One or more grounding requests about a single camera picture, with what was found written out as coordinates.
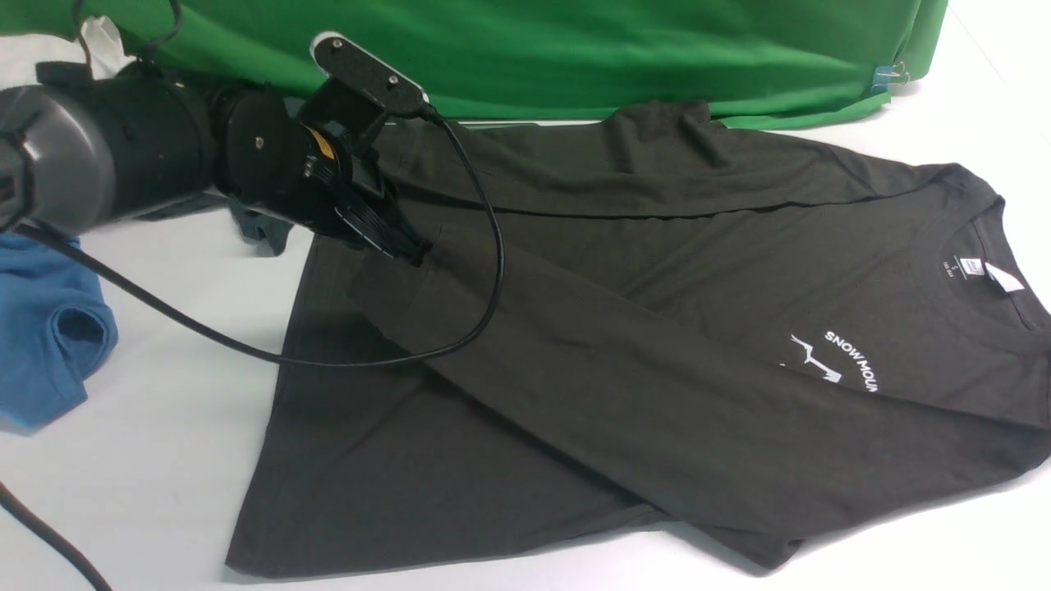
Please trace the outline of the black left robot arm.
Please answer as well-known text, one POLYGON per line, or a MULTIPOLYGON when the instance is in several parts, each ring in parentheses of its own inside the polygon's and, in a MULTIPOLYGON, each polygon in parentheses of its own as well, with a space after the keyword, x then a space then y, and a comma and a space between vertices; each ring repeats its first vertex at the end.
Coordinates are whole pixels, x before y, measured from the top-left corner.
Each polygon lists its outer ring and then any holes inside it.
POLYGON ((248 212, 420 265, 431 244, 401 212, 371 141, 387 120, 335 81, 288 111, 267 84, 188 83, 133 65, 92 80, 45 62, 2 91, 2 229, 78 236, 215 190, 248 212))

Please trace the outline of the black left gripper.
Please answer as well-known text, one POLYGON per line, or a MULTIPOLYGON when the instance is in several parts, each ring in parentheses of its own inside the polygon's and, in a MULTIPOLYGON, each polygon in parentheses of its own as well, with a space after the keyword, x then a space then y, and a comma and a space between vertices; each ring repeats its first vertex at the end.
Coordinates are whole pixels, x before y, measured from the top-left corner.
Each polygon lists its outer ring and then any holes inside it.
POLYGON ((365 241, 391 259, 421 265, 432 243, 383 197, 354 179, 354 161, 320 125, 287 113, 267 85, 215 90, 215 187, 232 201, 314 233, 365 241))

